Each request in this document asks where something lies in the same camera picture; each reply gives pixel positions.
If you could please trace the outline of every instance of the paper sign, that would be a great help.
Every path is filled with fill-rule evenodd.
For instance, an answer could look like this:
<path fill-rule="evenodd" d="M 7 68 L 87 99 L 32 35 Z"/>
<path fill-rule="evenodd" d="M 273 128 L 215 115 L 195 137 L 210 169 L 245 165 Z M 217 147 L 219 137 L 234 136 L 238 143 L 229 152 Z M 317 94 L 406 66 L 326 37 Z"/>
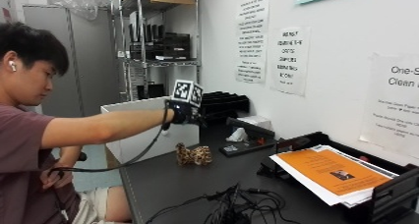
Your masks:
<path fill-rule="evenodd" d="M 237 80 L 241 82 L 265 82 L 267 17 L 269 0 L 239 1 Z"/>
<path fill-rule="evenodd" d="M 274 88 L 305 95 L 310 53 L 310 28 L 283 28 L 275 31 L 273 78 Z"/>
<path fill-rule="evenodd" d="M 361 140 L 419 157 L 419 55 L 374 56 Z"/>

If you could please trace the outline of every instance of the white wall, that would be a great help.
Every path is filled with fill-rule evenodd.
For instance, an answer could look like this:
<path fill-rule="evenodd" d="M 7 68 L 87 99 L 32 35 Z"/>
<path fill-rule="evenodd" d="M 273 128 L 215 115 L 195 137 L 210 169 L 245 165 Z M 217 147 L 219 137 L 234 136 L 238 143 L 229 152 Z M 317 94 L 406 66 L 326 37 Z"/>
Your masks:
<path fill-rule="evenodd" d="M 277 28 L 313 27 L 305 97 L 271 89 L 273 48 L 267 51 L 266 83 L 237 82 L 237 6 L 238 0 L 201 0 L 206 91 L 247 95 L 251 114 L 271 119 L 274 130 L 285 139 L 322 131 L 333 140 L 401 165 L 419 165 L 418 158 L 358 140 L 370 57 L 374 52 L 419 53 L 418 1 L 321 0 L 297 5 L 295 0 L 270 0 L 269 37 Z"/>

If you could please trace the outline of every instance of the gray cabinet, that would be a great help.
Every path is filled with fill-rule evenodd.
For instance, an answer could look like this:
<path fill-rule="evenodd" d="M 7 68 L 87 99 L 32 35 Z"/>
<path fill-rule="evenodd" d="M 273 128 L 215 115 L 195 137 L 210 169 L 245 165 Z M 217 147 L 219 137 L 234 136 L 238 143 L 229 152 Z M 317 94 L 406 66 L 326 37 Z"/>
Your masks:
<path fill-rule="evenodd" d="M 100 9 L 94 21 L 59 6 L 24 5 L 24 14 L 31 27 L 55 34 L 70 57 L 68 73 L 54 79 L 43 113 L 58 117 L 100 114 L 103 105 L 120 101 L 110 11 Z"/>

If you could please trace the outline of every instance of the man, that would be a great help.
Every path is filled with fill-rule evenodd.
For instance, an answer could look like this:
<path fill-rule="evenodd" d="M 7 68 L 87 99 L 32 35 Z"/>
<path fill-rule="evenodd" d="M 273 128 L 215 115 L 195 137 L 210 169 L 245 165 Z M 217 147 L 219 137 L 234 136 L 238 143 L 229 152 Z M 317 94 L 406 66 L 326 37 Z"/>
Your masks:
<path fill-rule="evenodd" d="M 122 187 L 76 193 L 71 173 L 59 176 L 50 169 L 72 167 L 83 144 L 122 140 L 163 124 L 166 110 L 86 118 L 26 111 L 23 105 L 40 105 L 52 77 L 67 70 L 66 48 L 47 30 L 0 24 L 0 223 L 118 223 L 131 218 Z M 167 124 L 193 122 L 190 105 L 171 102 L 170 107 Z"/>

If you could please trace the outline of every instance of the small white object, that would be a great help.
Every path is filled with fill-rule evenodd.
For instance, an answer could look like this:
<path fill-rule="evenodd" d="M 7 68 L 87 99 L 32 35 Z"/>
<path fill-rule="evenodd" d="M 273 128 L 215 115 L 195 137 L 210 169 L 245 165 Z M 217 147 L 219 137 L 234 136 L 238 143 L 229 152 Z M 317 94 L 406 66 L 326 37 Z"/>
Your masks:
<path fill-rule="evenodd" d="M 238 128 L 233 135 L 226 138 L 226 141 L 245 141 L 247 139 L 247 134 L 245 128 Z"/>

